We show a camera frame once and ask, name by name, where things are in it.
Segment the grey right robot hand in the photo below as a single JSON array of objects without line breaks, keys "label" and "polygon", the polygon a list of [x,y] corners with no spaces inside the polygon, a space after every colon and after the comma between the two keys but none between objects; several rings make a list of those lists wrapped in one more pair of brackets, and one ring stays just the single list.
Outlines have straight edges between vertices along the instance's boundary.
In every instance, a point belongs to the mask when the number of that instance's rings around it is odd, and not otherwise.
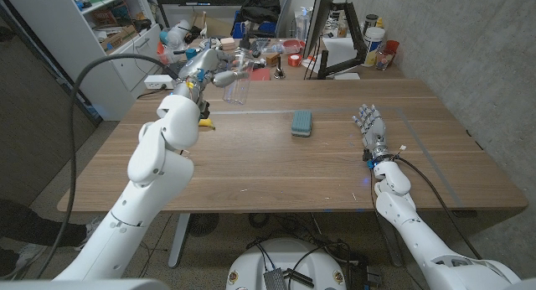
[{"label": "grey right robot hand", "polygon": [[372,158],[387,154],[388,147],[385,136],[385,124],[375,105],[362,104],[357,116],[353,116],[362,136],[363,145],[370,151]]}]

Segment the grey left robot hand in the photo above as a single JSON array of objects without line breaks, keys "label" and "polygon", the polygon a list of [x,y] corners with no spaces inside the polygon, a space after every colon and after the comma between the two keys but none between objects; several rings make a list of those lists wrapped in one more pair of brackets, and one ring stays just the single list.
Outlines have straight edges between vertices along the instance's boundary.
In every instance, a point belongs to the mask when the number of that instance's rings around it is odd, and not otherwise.
[{"label": "grey left robot hand", "polygon": [[173,94],[199,101],[207,84],[224,88],[247,81],[253,70],[253,60],[242,51],[226,53],[219,49],[204,49],[178,72]]}]

